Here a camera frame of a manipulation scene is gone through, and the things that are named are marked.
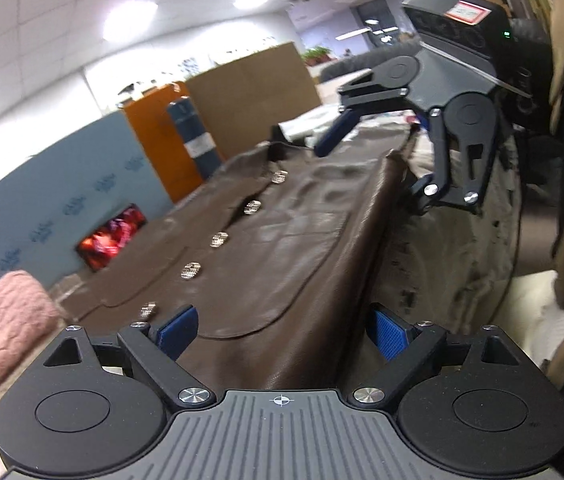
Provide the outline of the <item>brown leather jacket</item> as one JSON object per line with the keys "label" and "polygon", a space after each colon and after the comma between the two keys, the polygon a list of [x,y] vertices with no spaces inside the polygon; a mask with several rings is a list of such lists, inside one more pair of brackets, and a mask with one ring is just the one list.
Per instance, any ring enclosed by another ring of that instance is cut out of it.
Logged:
{"label": "brown leather jacket", "polygon": [[63,309],[92,336],[198,314],[179,363],[216,392],[342,384],[407,164],[408,129],[358,133],[329,156],[272,143],[229,160],[148,222]]}

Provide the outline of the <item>white folded garment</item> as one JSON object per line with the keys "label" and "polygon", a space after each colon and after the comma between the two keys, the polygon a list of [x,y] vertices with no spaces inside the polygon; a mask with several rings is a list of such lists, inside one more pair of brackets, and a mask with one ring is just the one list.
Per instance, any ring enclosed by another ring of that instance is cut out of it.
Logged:
{"label": "white folded garment", "polygon": [[323,104],[272,128],[275,134],[290,144],[312,148],[340,115],[338,104]]}

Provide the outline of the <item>brown cardboard board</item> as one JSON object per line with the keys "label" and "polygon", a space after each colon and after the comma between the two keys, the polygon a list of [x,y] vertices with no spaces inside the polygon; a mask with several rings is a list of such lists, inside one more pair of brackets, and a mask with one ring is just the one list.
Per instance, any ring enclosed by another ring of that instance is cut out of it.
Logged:
{"label": "brown cardboard board", "polygon": [[207,70],[185,85],[226,159],[268,140],[273,126],[322,104],[292,42]]}

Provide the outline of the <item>phone with red screen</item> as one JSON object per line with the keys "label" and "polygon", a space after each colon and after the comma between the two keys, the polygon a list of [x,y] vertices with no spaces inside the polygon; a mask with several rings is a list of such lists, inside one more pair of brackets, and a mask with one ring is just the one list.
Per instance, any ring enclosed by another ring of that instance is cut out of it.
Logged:
{"label": "phone with red screen", "polygon": [[105,269],[146,223],[140,208],[131,204],[84,237],[76,253],[92,272]]}

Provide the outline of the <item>pink knitted sweater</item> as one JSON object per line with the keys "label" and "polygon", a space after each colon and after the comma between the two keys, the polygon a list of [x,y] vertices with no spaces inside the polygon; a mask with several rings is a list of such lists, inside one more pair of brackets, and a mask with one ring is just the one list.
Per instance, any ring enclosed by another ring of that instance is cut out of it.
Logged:
{"label": "pink knitted sweater", "polygon": [[25,271],[0,278],[0,384],[66,314],[43,286]]}

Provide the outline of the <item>dark blue thermos bottle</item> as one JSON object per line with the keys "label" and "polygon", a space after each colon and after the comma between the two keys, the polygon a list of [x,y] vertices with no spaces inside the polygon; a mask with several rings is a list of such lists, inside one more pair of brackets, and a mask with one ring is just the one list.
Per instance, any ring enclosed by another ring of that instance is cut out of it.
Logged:
{"label": "dark blue thermos bottle", "polygon": [[209,179],[222,166],[222,159],[193,101],[183,96],[167,106],[167,113],[199,174],[204,180]]}

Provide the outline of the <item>blue foam board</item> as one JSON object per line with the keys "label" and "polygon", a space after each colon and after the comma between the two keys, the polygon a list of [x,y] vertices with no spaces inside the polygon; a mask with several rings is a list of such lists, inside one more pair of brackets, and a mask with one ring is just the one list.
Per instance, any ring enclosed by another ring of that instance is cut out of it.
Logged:
{"label": "blue foam board", "polygon": [[0,180],[0,278],[25,270],[43,286],[84,267],[76,245],[130,204],[149,220],[172,202],[126,116],[108,115]]}

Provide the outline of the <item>orange board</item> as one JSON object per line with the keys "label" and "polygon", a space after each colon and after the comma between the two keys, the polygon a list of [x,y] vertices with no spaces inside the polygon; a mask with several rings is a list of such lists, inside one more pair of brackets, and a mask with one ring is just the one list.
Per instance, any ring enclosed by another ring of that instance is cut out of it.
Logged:
{"label": "orange board", "polygon": [[189,89],[183,81],[178,81],[149,90],[141,99],[129,100],[122,105],[146,157],[174,203],[183,200],[203,183],[167,112],[169,104],[188,96]]}

